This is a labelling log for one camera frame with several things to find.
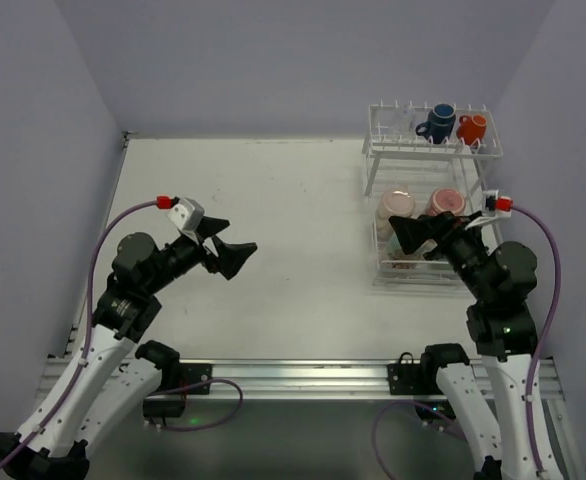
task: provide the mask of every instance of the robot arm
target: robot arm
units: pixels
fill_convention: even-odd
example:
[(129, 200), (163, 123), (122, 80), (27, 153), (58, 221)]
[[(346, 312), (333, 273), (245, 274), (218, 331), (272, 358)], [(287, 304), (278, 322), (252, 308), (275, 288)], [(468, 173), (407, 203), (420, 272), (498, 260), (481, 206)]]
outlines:
[[(102, 391), (160, 311), (155, 294), (198, 264), (230, 280), (257, 250), (254, 243), (222, 242), (217, 233), (229, 222), (205, 217), (197, 202), (186, 198), (170, 202), (168, 217), (180, 236), (162, 250), (145, 233), (128, 235), (120, 242), (113, 273), (93, 314), (90, 342), (73, 356), (47, 398), (17, 432), (0, 433), (0, 462), (12, 478), (83, 479), (88, 457), (102, 438), (157, 390), (169, 366), (179, 363), (177, 352), (149, 342), (138, 349), (136, 360), (118, 382)], [(204, 246), (209, 237), (217, 255)]]
[[(510, 208), (510, 199), (498, 199), (497, 192), (485, 201), (493, 211), (497, 202), (506, 202)], [(473, 388), (472, 370), (461, 346), (427, 347), (420, 361), (421, 381), (446, 394), (453, 406), (473, 452), (476, 480), (560, 480), (537, 373), (532, 395), (525, 395), (527, 371), (537, 346), (535, 324), (525, 300), (537, 285), (537, 258), (517, 242), (505, 242), (489, 254), (480, 228), (490, 222), (481, 218), (481, 212), (469, 217), (444, 212), (418, 219), (391, 217), (389, 222), (407, 254), (427, 239), (435, 240), (437, 247), (425, 257), (445, 258), (476, 298), (467, 310), (467, 327), (495, 392), (499, 427), (480, 392)], [(541, 472), (535, 467), (528, 437), (528, 403), (533, 407), (537, 448), (544, 459)]]

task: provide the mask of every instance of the red mug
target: red mug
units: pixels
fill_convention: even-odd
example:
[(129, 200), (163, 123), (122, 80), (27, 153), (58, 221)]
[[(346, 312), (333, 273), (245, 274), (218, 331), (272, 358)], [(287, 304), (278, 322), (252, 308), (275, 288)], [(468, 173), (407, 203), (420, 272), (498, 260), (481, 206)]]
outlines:
[(482, 115), (462, 115), (460, 117), (460, 126), (456, 135), (460, 140), (464, 140), (466, 145), (480, 146), (480, 142), (486, 134), (486, 118)]

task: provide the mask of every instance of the dish rack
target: dish rack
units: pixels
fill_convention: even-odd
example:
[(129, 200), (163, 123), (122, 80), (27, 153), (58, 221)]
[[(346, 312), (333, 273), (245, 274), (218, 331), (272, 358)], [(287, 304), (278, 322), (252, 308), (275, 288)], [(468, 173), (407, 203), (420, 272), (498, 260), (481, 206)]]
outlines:
[[(451, 138), (442, 144), (433, 144), (429, 140), (415, 134), (415, 127), (426, 121), (433, 105), (424, 102), (402, 105), (397, 101), (379, 105), (370, 105), (368, 114), (368, 130), (364, 139), (362, 153), (370, 158), (371, 165), (367, 172), (367, 182), (364, 195), (370, 196), (375, 176), (382, 159), (413, 159), (413, 160), (443, 160), (460, 158), (471, 160), (475, 164), (477, 179), (471, 185), (469, 191), (475, 193), (486, 180), (495, 161), (502, 157), (502, 146), (495, 128), (493, 115), (485, 105), (474, 107), (473, 105), (459, 105), (453, 103), (457, 122)], [(393, 132), (393, 121), (405, 109), (413, 113), (413, 122), (408, 133), (396, 134)], [(486, 134), (479, 144), (466, 145), (464, 140), (455, 136), (455, 130), (459, 126), (462, 115), (482, 115), (487, 120)]]
[[(415, 106), (408, 104), (414, 111), (415, 125), (425, 121), (427, 104)], [(371, 105), (369, 107), (369, 131), (367, 132), (364, 153), (364, 195), (368, 203), (368, 218), (374, 246), (376, 273), (375, 286), (402, 284), (443, 285), (459, 287), (462, 284), (457, 274), (445, 260), (426, 261), (418, 256), (406, 259), (389, 258), (386, 240), (378, 238), (375, 226), (378, 203), (382, 194), (391, 188), (407, 192), (415, 200), (414, 217), (422, 214), (431, 194), (440, 188), (454, 188), (466, 200), (464, 215), (481, 208), (482, 185), (490, 170), (490, 165), (502, 156), (502, 149), (493, 123), (493, 117), (485, 107), (473, 109), (470, 105), (460, 108), (460, 115), (480, 113), (488, 121), (487, 133), (480, 145), (465, 145), (457, 138), (441, 145), (434, 145), (414, 133), (408, 136), (389, 134), (391, 120), (396, 112), (406, 107), (394, 104)], [(484, 229), (482, 232), (487, 246), (497, 244), (496, 231)]]

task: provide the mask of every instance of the white table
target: white table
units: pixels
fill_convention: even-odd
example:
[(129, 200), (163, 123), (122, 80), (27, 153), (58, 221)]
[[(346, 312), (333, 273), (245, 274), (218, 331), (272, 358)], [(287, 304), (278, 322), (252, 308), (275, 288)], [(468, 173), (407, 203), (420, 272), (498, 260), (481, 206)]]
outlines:
[[(459, 342), (475, 355), (465, 325), (470, 294), (371, 286), (361, 145), (359, 138), (132, 140), (110, 219), (158, 194), (186, 195), (231, 221), (223, 240), (259, 246), (230, 282), (198, 267), (162, 291), (145, 340), (188, 358), (387, 359), (418, 356), (438, 342)], [(133, 231), (160, 247), (177, 235), (157, 210), (122, 222), (100, 256), (96, 296), (117, 243)]]

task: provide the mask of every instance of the purple wall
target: purple wall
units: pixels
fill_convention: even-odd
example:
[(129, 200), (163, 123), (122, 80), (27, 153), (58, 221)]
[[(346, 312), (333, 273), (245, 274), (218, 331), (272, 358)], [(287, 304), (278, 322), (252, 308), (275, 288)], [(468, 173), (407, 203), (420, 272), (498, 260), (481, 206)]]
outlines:
[[(562, 297), (547, 350), (556, 359), (586, 460), (586, 2), (557, 1), (495, 120), (506, 155), (494, 182), (545, 219), (559, 244)], [(548, 244), (516, 214), (503, 229), (540, 258), (531, 306), (541, 324), (552, 292)]]
[(495, 105), (552, 0), (57, 0), (118, 124), (363, 134), (370, 103)]
[(68, 337), (120, 150), (53, 1), (0, 0), (0, 431)]

